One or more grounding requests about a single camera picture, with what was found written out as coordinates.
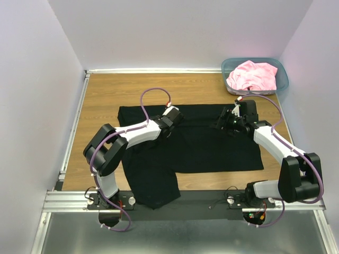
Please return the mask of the black t shirt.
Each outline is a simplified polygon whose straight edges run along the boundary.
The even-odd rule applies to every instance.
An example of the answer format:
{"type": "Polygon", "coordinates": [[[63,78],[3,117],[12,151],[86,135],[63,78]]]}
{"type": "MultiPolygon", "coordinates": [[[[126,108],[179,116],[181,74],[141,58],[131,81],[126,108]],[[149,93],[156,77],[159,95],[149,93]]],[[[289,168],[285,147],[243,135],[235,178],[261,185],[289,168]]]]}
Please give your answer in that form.
{"type": "Polygon", "coordinates": [[[180,197],[176,173],[262,170],[258,144],[212,125],[231,104],[180,105],[183,121],[165,139],[137,144],[122,158],[137,203],[160,208],[180,197]]]}

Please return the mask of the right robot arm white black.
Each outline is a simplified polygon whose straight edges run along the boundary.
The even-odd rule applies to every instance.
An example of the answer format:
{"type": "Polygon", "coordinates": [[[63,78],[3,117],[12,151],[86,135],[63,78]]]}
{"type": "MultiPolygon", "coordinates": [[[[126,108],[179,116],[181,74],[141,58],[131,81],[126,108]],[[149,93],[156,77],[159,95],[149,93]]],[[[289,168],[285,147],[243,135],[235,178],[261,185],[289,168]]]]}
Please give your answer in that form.
{"type": "Polygon", "coordinates": [[[244,202],[258,206],[263,199],[280,199],[287,203],[318,202],[324,193],[320,157],[306,153],[283,138],[275,126],[259,120],[254,100],[239,97],[232,109],[224,107],[215,128],[229,134],[242,133],[262,146],[280,164],[277,180],[262,180],[247,184],[244,202]]]}

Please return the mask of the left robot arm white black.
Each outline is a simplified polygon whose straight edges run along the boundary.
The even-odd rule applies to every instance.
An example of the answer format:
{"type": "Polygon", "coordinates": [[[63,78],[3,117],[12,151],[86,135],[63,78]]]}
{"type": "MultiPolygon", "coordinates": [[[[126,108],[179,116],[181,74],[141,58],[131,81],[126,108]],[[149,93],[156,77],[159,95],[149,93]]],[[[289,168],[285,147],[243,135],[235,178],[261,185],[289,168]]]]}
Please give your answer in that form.
{"type": "Polygon", "coordinates": [[[99,202],[106,209],[118,206],[119,189],[114,171],[126,150],[148,141],[166,139],[184,116],[175,106],[166,108],[162,115],[125,127],[101,126],[83,151],[96,183],[99,202]]]}

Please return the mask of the teal plastic bin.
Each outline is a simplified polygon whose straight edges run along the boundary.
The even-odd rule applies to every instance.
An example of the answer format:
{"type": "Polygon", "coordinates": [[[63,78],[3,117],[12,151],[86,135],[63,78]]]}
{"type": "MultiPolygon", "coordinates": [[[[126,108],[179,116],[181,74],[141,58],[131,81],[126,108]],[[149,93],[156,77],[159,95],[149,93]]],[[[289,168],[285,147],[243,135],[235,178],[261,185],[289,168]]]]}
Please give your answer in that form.
{"type": "Polygon", "coordinates": [[[289,86],[289,80],[287,73],[283,67],[283,65],[276,59],[273,58],[262,58],[262,57],[251,57],[251,58],[229,58],[222,62],[221,64],[221,71],[224,78],[226,89],[229,93],[233,95],[249,95],[249,94],[258,94],[258,95],[271,95],[277,92],[283,91],[289,86]],[[246,62],[252,61],[254,63],[269,63],[275,67],[277,67],[278,71],[275,76],[276,81],[276,90],[264,90],[264,91],[253,91],[253,90],[234,90],[230,88],[227,83],[226,79],[228,78],[231,71],[233,71],[238,65],[246,62]]]}

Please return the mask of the pink t shirt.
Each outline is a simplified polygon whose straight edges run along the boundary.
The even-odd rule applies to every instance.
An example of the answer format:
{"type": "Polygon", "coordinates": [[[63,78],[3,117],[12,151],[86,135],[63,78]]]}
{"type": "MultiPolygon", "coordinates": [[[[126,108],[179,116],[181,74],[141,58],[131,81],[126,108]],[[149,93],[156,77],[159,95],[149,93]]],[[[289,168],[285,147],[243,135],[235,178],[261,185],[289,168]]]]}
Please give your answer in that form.
{"type": "Polygon", "coordinates": [[[269,63],[248,60],[230,72],[226,83],[234,90],[276,90],[277,71],[277,67],[269,63]]]}

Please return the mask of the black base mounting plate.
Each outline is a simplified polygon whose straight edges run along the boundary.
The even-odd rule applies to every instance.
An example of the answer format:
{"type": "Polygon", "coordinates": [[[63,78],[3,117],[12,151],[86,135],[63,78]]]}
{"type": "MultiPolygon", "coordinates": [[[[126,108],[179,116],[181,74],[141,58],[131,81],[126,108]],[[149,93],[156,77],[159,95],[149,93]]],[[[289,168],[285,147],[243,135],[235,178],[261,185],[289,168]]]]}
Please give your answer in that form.
{"type": "Polygon", "coordinates": [[[119,191],[109,200],[99,192],[86,194],[87,209],[98,212],[99,222],[116,226],[129,221],[184,221],[184,220],[249,220],[262,225],[266,212],[275,207],[274,200],[259,199],[242,189],[186,190],[176,200],[150,208],[137,202],[131,191],[119,191]]]}

